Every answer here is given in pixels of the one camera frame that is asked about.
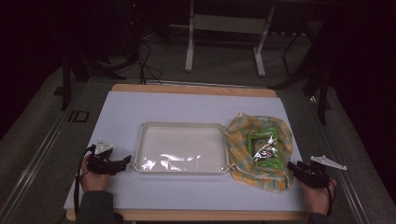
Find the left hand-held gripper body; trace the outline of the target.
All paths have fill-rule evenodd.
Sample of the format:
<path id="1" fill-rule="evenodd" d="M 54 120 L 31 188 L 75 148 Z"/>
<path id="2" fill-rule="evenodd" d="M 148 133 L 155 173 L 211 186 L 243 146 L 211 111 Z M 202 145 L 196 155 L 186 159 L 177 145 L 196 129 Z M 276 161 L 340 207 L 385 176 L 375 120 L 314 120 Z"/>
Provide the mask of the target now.
<path id="1" fill-rule="evenodd" d="M 99 139 L 96 145 L 89 147 L 92 153 L 88 161 L 88 169 L 99 175 L 115 175 L 116 165 L 122 161 L 112 161 L 109 157 L 113 152 L 113 145 Z"/>

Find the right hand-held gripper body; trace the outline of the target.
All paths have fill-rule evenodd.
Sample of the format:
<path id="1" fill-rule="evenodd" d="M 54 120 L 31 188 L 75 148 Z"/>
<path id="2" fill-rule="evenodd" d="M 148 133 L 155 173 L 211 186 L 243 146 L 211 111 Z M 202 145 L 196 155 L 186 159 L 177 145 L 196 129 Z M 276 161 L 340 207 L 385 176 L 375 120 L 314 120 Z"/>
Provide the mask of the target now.
<path id="1" fill-rule="evenodd" d="M 327 167 L 332 167 L 340 170 L 347 170 L 345 165 L 339 164 L 326 156 L 312 156 L 311 162 L 304 163 L 297 161 L 296 178 L 308 187 L 314 189 L 326 188 L 330 183 L 330 176 L 326 173 Z"/>

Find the yellow green drawstring bag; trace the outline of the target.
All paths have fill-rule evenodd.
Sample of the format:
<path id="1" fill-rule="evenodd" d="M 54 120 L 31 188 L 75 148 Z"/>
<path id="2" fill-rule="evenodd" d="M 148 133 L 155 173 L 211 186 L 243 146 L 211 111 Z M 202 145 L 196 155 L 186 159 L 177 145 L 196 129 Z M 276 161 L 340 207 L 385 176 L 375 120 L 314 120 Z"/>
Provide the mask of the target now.
<path id="1" fill-rule="evenodd" d="M 258 169 L 248 153 L 248 133 L 261 129 L 275 128 L 283 168 L 280 170 Z M 238 114 L 225 132 L 232 178 L 252 187 L 273 192 L 287 190 L 293 182 L 293 175 L 287 168 L 293 152 L 292 132 L 287 124 L 278 118 Z"/>

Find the person's left hand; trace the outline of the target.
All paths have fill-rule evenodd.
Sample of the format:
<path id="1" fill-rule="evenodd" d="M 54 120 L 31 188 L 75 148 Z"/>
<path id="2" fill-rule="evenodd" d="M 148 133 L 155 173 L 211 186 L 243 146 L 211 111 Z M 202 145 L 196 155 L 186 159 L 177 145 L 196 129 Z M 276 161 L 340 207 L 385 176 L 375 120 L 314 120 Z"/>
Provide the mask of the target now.
<path id="1" fill-rule="evenodd" d="M 80 184 L 84 192 L 88 191 L 106 191 L 109 183 L 109 175 L 99 175 L 92 173 L 88 169 L 90 155 L 87 155 L 81 164 Z"/>

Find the person's right hand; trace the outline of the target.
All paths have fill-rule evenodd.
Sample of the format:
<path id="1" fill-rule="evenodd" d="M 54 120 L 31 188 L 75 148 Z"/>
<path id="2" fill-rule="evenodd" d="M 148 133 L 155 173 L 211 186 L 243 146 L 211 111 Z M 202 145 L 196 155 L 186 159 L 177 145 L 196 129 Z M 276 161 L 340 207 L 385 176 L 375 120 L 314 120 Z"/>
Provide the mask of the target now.
<path id="1" fill-rule="evenodd" d="M 337 182 L 331 179 L 329 185 L 321 189 L 311 188 L 301 181 L 298 181 L 298 183 L 303 189 L 308 213 L 322 214 L 324 216 L 329 215 L 335 198 Z"/>

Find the green snack packet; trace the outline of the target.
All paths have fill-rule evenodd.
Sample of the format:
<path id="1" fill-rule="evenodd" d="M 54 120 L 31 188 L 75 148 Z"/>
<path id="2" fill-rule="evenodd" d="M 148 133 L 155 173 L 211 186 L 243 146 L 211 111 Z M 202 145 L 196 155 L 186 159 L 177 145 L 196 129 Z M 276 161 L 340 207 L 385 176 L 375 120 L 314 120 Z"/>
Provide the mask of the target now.
<path id="1" fill-rule="evenodd" d="M 275 128 L 261 129 L 247 134 L 247 150 L 258 169 L 280 170 L 283 168 L 277 138 L 278 133 Z"/>

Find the white plastic tray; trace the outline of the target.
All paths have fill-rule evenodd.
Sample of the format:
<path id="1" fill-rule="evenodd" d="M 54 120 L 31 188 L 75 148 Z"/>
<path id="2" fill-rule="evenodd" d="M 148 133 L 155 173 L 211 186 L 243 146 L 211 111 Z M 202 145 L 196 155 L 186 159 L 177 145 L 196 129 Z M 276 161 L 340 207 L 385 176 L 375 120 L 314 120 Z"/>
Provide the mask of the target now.
<path id="1" fill-rule="evenodd" d="M 224 133 L 218 123 L 148 121 L 134 168 L 144 174 L 224 174 L 231 168 Z"/>

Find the black metal stand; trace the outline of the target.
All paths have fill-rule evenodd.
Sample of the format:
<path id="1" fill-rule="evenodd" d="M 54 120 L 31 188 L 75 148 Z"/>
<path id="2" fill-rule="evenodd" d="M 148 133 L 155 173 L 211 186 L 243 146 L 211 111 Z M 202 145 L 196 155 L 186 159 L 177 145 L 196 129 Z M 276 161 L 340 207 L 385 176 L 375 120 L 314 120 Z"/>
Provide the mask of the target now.
<path id="1" fill-rule="evenodd" d="M 270 90 L 283 90 L 293 83 L 307 79 L 303 93 L 315 100 L 315 94 L 319 91 L 317 99 L 318 117 L 323 125 L 326 124 L 325 110 L 327 104 L 328 83 L 330 69 L 332 67 L 331 49 L 323 43 L 319 35 L 319 28 L 307 28 L 304 31 L 311 47 L 305 54 L 300 65 L 294 70 L 291 77 L 279 84 L 269 86 Z"/>
<path id="2" fill-rule="evenodd" d="M 96 60 L 90 58 L 82 52 L 67 52 L 63 58 L 63 83 L 62 86 L 58 87 L 54 93 L 55 95 L 63 97 L 63 105 L 61 107 L 61 110 L 65 111 L 71 102 L 71 74 L 74 74 L 78 81 L 87 82 L 90 76 L 86 70 L 86 67 L 91 67 L 106 77 L 111 77 L 114 79 L 125 79 L 125 77 L 117 75 L 115 71 L 121 68 L 125 68 L 132 63 L 132 61 L 126 60 L 122 63 L 118 63 L 115 65 L 103 65 L 102 63 L 97 62 Z"/>

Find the white table mat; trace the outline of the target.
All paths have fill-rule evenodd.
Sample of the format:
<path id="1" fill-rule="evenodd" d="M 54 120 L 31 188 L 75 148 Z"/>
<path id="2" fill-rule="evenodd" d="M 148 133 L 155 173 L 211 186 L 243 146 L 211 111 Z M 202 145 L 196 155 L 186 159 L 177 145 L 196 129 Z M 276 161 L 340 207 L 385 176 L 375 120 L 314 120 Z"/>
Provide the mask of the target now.
<path id="1" fill-rule="evenodd" d="M 135 152 L 140 125 L 146 121 L 208 122 L 227 126 L 244 112 L 288 121 L 278 98 L 112 91 L 97 120 L 91 141 L 101 138 L 114 146 L 119 160 Z M 176 209 L 223 211 L 306 210 L 297 184 L 270 192 L 238 183 L 223 175 L 146 175 L 128 167 L 111 177 L 109 191 L 117 209 Z"/>

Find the black floor bracket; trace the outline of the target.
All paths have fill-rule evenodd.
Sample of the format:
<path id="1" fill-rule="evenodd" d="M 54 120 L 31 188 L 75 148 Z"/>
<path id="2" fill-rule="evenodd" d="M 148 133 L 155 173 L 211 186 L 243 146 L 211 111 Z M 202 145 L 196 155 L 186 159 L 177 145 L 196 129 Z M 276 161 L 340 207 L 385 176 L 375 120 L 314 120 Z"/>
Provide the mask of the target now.
<path id="1" fill-rule="evenodd" d="M 73 110 L 68 118 L 68 122 L 86 122 L 90 116 L 89 111 Z"/>

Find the white metal table frame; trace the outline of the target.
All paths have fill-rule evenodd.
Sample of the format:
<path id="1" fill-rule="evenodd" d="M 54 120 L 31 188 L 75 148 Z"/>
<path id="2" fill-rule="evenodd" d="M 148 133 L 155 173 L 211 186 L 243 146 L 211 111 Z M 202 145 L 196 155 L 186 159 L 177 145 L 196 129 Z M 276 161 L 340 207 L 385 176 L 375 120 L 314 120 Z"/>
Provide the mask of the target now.
<path id="1" fill-rule="evenodd" d="M 258 76 L 265 77 L 266 72 L 262 59 L 262 48 L 269 33 L 269 28 L 272 23 L 272 18 L 275 14 L 275 10 L 275 6 L 270 6 L 265 19 L 196 14 L 194 12 L 194 0 L 190 0 L 189 42 L 185 61 L 185 71 L 190 72 L 193 68 L 194 31 L 206 30 L 260 35 L 260 42 L 253 48 L 253 55 Z"/>

